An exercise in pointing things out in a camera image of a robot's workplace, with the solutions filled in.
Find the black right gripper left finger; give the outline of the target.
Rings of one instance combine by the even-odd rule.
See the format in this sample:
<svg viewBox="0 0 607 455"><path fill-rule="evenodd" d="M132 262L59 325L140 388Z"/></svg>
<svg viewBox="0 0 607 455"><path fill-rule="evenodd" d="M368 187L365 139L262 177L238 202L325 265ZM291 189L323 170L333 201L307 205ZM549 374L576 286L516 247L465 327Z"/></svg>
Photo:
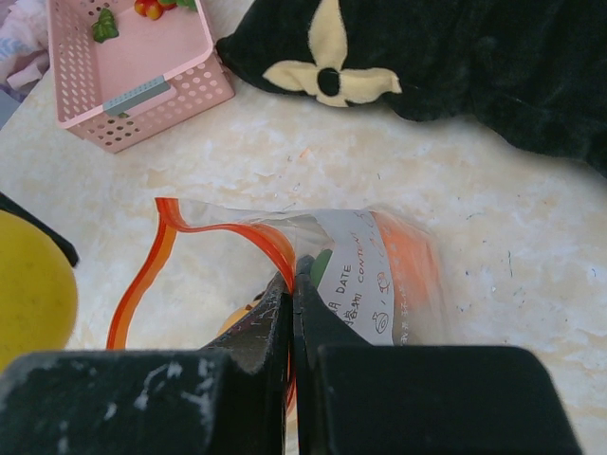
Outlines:
<svg viewBox="0 0 607 455"><path fill-rule="evenodd" d="M201 353L217 364L204 408L207 454L283 454L290 294L277 274L261 300Z"/></svg>

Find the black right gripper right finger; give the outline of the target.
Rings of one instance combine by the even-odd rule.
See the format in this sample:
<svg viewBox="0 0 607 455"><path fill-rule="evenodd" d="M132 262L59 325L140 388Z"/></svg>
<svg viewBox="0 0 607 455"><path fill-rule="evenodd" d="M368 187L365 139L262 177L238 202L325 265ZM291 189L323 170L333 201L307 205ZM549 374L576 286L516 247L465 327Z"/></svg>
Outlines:
<svg viewBox="0 0 607 455"><path fill-rule="evenodd" d="M302 257L293 297L293 354L302 454L373 454L379 377L376 347L330 311Z"/></svg>

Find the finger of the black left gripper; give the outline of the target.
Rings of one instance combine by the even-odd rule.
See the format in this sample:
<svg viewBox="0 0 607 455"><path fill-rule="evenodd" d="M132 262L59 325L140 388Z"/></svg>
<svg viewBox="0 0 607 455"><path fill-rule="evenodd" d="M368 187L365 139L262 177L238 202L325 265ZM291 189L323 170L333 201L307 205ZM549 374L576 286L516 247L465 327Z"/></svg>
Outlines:
<svg viewBox="0 0 607 455"><path fill-rule="evenodd" d="M45 224L39 218L31 214L29 211L21 207L15 201L7 197L3 192L0 195L0 205L1 210L12 215L17 216L18 218L30 223L31 225L40 229L44 234L46 234L55 244L56 246L63 252L66 256L70 265L75 268L80 261L80 257L77 253L76 248L60 233L54 230L52 227Z"/></svg>

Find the clear zip bag orange zipper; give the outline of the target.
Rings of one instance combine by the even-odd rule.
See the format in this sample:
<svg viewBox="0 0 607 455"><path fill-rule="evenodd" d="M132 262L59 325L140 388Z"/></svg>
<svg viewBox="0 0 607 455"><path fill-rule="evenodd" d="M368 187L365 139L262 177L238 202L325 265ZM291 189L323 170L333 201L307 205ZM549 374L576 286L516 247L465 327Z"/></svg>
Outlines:
<svg viewBox="0 0 607 455"><path fill-rule="evenodd" d="M169 259L177 235L213 230L255 245L276 267L288 291L296 288L298 261L312 257L312 283L322 301L346 326L374 345L439 344L451 336L439 255L431 235L420 226L429 234L438 260L440 289L432 293L429 306L409 309L397 301L388 254L372 215L373 210L383 210L398 216L389 209L268 212L168 197L158 198L156 208L156 238L115 311L106 342L109 349L125 347L133 315Z"/></svg>

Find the yellow lemon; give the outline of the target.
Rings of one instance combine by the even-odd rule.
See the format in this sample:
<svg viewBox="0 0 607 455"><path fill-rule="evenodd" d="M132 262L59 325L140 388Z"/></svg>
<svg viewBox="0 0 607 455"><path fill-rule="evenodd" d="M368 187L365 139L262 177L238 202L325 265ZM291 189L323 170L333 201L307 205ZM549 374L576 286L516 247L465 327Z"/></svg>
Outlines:
<svg viewBox="0 0 607 455"><path fill-rule="evenodd" d="M20 355L62 350L77 318L68 259L33 224L1 213L1 368Z"/></svg>

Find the orange persimmon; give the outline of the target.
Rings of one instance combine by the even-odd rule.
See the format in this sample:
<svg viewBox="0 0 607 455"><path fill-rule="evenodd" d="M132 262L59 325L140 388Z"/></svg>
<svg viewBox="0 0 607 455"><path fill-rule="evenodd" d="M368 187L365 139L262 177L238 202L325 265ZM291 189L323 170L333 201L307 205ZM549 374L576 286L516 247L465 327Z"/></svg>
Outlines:
<svg viewBox="0 0 607 455"><path fill-rule="evenodd" d="M429 306L440 289L438 260L429 234L388 211L372 215L385 245L398 302L409 309Z"/></svg>

